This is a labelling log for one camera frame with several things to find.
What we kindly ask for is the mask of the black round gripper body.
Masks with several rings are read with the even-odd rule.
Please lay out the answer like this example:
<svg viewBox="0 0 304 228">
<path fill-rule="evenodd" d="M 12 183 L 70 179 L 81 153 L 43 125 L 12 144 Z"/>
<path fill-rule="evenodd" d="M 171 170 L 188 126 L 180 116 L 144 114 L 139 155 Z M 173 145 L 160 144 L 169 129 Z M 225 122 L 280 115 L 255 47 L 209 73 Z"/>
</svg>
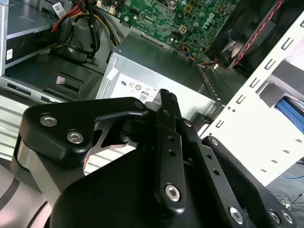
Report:
<svg viewBox="0 0 304 228">
<path fill-rule="evenodd" d="M 56 201 L 53 228 L 210 228 L 210 191 L 183 151 L 174 116 L 103 120 L 105 145 L 138 147 L 71 184 Z"/>
</svg>

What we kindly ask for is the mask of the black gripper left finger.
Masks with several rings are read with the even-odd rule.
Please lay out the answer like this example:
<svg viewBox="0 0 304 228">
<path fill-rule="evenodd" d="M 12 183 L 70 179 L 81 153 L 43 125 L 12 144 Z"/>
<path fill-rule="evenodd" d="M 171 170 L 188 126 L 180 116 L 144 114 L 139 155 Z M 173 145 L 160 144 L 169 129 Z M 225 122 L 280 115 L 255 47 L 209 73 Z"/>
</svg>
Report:
<svg viewBox="0 0 304 228">
<path fill-rule="evenodd" d="M 154 102 L 158 110 L 152 110 L 134 97 L 111 98 L 70 103 L 46 104 L 28 108 L 21 121 L 15 156 L 35 153 L 59 170 L 64 190 L 85 177 L 64 174 L 80 168 L 89 155 L 112 146 L 138 143 L 123 139 L 117 144 L 105 145 L 105 137 L 98 124 L 103 120 L 126 117 L 148 117 L 157 114 L 173 116 L 168 106 L 169 91 L 161 89 Z"/>
</svg>

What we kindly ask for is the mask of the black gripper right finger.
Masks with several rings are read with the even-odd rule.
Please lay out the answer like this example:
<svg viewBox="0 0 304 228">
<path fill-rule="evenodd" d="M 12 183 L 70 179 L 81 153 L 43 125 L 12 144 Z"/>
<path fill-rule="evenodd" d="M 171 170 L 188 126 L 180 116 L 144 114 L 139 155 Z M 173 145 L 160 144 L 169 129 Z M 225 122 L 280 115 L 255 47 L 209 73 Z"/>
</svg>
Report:
<svg viewBox="0 0 304 228">
<path fill-rule="evenodd" d="M 177 97 L 168 93 L 168 106 L 181 133 L 183 151 L 203 177 L 212 200 L 207 216 L 212 228 L 295 228 L 297 222 L 283 204 L 264 187 L 216 138 L 201 140 L 181 116 Z"/>
</svg>

